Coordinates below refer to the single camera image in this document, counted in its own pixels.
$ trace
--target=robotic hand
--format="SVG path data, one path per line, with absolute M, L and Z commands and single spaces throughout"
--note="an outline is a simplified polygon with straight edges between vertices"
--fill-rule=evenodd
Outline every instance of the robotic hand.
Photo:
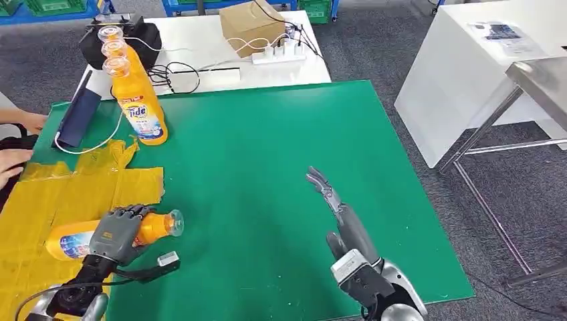
M 309 167 L 306 178 L 323 194 L 337 220 L 339 234 L 327 234 L 327 244 L 336 260 L 331 271 L 339 287 L 362 304 L 364 319 L 423 321 L 423 316 L 427 315 L 425 305 L 404 273 L 378 256 L 352 208 L 341 202 L 325 176 L 314 167 Z
M 136 246 L 135 240 L 142 220 L 150 212 L 152 207 L 131 205 L 105 214 L 91 237 L 90 254 L 84 258 L 77 276 L 64 284 L 64 288 L 57 291 L 54 288 L 42 295 L 26 320 L 53 320 L 58 313 L 79 316 L 82 320 L 100 320 L 108 305 L 102 282 L 111 273 L 127 279 L 122 283 L 133 280 L 147 283 L 179 269 L 181 262 L 175 252 L 159 257 L 158 265 L 147 270 L 118 269 L 132 263 L 147 248 Z

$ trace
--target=green mat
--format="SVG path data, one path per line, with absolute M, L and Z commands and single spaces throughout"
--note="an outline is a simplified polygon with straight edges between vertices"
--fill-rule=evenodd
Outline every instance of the green mat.
M 473 290 L 370 82 L 342 82 L 160 99 L 170 137 L 140 145 L 129 167 L 164 167 L 160 212 L 180 209 L 186 229 L 150 247 L 130 268 L 175 250 L 179 271 L 112 289 L 107 320 L 324 320 L 360 307 L 334 283 L 325 242 L 335 221 L 304 175 L 327 175 L 378 251 L 425 302 Z M 67 104 L 54 105 L 35 147 L 41 163 L 76 156 L 49 146 Z M 83 140 L 114 128 L 101 104 Z M 116 138 L 129 141 L 123 121 Z

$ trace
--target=person's arm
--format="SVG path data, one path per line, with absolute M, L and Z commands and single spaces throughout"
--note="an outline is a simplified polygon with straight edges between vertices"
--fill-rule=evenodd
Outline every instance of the person's arm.
M 25 129 L 30 131 L 32 134 L 39 134 L 39 131 L 43 128 L 46 120 L 46 115 L 26 112 L 19 108 L 0 108 L 0 123 L 22 124 Z

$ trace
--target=bottle label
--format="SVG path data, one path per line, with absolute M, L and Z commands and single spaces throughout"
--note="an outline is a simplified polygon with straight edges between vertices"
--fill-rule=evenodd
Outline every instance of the bottle label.
M 89 254 L 89 242 L 93 231 L 63 236 L 59 244 L 63 252 L 70 258 L 78 259 Z
M 127 119 L 141 139 L 155 139 L 163 135 L 160 121 L 155 114 L 148 113 L 148 107 L 141 102 L 122 104 Z

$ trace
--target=power strip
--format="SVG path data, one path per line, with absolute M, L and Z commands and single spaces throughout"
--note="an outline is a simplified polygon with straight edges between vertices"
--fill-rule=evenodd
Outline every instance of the power strip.
M 255 65 L 276 64 L 305 60 L 305 46 L 294 39 L 284 39 L 283 45 L 265 48 L 263 52 L 252 54 Z

